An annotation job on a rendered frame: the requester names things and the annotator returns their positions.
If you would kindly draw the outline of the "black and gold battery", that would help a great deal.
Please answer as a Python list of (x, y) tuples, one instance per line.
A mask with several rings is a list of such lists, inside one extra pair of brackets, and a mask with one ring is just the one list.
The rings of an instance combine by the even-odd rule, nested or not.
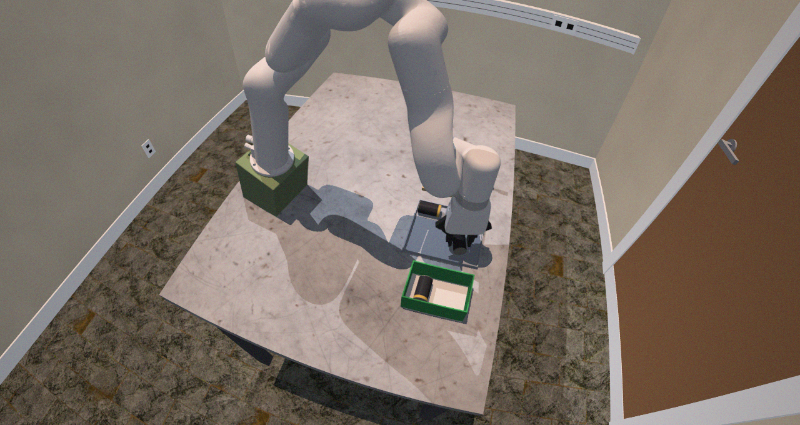
[(433, 279), (428, 275), (420, 275), (416, 291), (414, 293), (413, 299), (418, 299), (422, 301), (428, 301), (429, 293), (431, 293), (431, 286), (433, 284)]
[(456, 255), (463, 255), (468, 250), (466, 249), (466, 237), (462, 234), (453, 234), (454, 239), (452, 240), (452, 250)]
[(439, 217), (441, 209), (442, 205), (420, 201), (418, 204), (417, 213)]

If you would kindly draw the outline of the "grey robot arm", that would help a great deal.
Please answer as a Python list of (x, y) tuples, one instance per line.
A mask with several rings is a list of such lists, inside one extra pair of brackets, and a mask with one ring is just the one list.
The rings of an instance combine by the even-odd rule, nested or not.
[(448, 21), (428, 0), (292, 0), (265, 57), (243, 81), (252, 129), (246, 136), (252, 145), (244, 147), (251, 149), (252, 169), (274, 177), (291, 168), (285, 94), (328, 46), (331, 29), (360, 30), (379, 17), (392, 24), (387, 43), (423, 188), (437, 198), (454, 196), (470, 211), (486, 208), (501, 158), (491, 147), (453, 137), (453, 94), (442, 50)]

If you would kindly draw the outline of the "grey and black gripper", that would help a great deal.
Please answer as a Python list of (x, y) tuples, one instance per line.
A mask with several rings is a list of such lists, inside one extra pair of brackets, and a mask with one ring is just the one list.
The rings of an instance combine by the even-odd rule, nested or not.
[(460, 206), (453, 196), (447, 206), (446, 213), (444, 217), (436, 222), (436, 227), (442, 229), (442, 232), (446, 234), (446, 242), (448, 242), (449, 248), (453, 242), (453, 234), (467, 235), (467, 246), (470, 248), (474, 238), (484, 234), (488, 229), (492, 229), (491, 222), (489, 222), (491, 200), (489, 200), (484, 209), (470, 211)]

